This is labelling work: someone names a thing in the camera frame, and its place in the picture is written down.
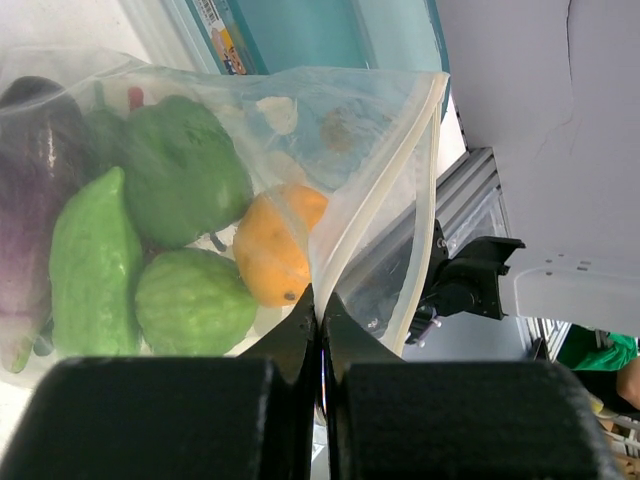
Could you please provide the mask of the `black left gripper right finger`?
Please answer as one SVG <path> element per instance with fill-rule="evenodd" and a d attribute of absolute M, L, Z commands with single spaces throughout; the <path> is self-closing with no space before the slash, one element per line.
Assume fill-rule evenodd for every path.
<path fill-rule="evenodd" d="M 337 295 L 321 327 L 334 479 L 618 479 L 585 390 L 542 361 L 406 362 Z"/>

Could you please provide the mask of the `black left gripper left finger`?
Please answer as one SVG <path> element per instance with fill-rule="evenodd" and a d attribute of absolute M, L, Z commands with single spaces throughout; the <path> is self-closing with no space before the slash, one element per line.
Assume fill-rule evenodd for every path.
<path fill-rule="evenodd" d="M 237 357 L 93 357 L 40 381 L 5 479 L 306 479 L 318 326 L 313 294 Z"/>

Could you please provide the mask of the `light green round squash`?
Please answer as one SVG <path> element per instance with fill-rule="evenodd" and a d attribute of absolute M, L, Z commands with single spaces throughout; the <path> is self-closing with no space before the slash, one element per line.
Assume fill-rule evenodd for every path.
<path fill-rule="evenodd" d="M 162 253 L 145 267 L 135 311 L 153 354 L 222 356 L 245 338 L 258 303 L 232 260 L 183 248 Z"/>

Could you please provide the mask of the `yellow lemon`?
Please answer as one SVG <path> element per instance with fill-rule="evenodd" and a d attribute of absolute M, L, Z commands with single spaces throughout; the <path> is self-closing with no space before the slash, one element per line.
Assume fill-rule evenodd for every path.
<path fill-rule="evenodd" d="M 294 305 L 311 282 L 304 241 L 328 199 L 300 184 L 258 194 L 240 221 L 233 255 L 242 280 L 264 307 Z"/>

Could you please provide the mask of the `light green gourd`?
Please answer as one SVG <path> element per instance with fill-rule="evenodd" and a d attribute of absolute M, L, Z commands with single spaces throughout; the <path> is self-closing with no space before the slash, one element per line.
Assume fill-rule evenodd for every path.
<path fill-rule="evenodd" d="M 140 349 L 133 290 L 142 247 L 113 167 L 65 205 L 52 239 L 52 340 L 64 356 L 128 356 Z"/>

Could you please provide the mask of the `clear zip top bag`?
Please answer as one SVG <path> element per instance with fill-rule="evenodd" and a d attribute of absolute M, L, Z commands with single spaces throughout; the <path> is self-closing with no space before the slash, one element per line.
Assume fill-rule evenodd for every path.
<path fill-rule="evenodd" d="M 231 76 L 151 65 L 106 49 L 21 47 L 1 59 L 1 96 L 23 76 L 44 77 L 61 85 L 83 118 L 95 104 L 94 83 L 102 82 L 107 104 L 125 120 L 126 136 L 126 121 L 133 112 L 128 105 L 130 87 L 143 90 L 144 106 L 171 95 L 187 97 L 206 106 L 231 137 L 252 182 L 248 208 L 258 194 L 284 184 L 305 185 L 326 196 L 324 215 L 304 241 L 311 272 L 306 289 L 312 290 L 318 313 L 325 311 L 330 294 L 356 256 L 401 211 L 415 204 L 409 279 L 390 324 L 381 331 L 386 346 L 399 344 L 408 330 L 407 309 L 418 301 L 417 287 L 409 283 L 425 279 L 431 250 L 437 132 L 446 74 L 298 67 L 269 75 Z M 124 192 L 143 258 L 133 290 L 140 349 L 128 356 L 162 356 L 150 350 L 136 318 L 135 292 L 143 270 L 158 255 L 183 248 L 212 251 L 236 264 L 234 236 L 248 208 L 227 228 L 168 249 L 140 235 L 125 186 Z M 247 350 L 294 305 L 270 308 L 258 303 L 245 338 L 222 356 Z M 59 359 L 78 356 L 58 353 L 53 326 L 51 286 L 50 318 L 26 366 L 18 373 L 2 368 L 17 376 L 38 375 Z"/>

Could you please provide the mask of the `green bell pepper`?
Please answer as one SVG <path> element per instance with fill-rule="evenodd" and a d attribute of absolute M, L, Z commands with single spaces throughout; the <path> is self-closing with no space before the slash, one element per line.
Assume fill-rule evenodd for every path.
<path fill-rule="evenodd" d="M 253 197 L 233 141 L 204 105 L 171 95 L 126 121 L 125 189 L 140 235 L 186 246 L 238 221 Z"/>

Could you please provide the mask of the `dark green cucumber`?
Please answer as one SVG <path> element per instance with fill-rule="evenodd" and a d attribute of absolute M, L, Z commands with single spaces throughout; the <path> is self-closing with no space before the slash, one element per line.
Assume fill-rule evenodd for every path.
<path fill-rule="evenodd" d="M 84 115 L 88 135 L 88 169 L 96 178 L 126 159 L 125 120 L 105 99 L 103 83 L 93 85 L 95 104 Z"/>

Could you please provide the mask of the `red chili pepper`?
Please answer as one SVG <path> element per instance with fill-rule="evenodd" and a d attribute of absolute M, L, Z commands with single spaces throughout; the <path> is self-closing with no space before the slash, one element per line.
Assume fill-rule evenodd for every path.
<path fill-rule="evenodd" d="M 131 111 L 144 106 L 144 92 L 139 87 L 130 87 L 127 91 L 128 105 Z"/>

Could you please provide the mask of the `purple white eggplant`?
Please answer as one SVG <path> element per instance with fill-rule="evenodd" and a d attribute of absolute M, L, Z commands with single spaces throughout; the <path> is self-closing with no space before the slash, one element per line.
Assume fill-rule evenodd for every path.
<path fill-rule="evenodd" d="M 39 76 L 1 96 L 1 364 L 24 369 L 50 318 L 49 255 L 66 202 L 84 184 L 87 135 L 76 101 Z"/>

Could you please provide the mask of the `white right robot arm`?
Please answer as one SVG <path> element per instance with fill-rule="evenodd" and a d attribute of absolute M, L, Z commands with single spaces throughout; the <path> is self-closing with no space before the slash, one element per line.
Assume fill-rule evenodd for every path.
<path fill-rule="evenodd" d="M 638 336 L 639 261 L 535 249 L 520 239 L 482 236 L 449 254 L 435 232 L 408 344 L 460 313 L 563 321 Z"/>

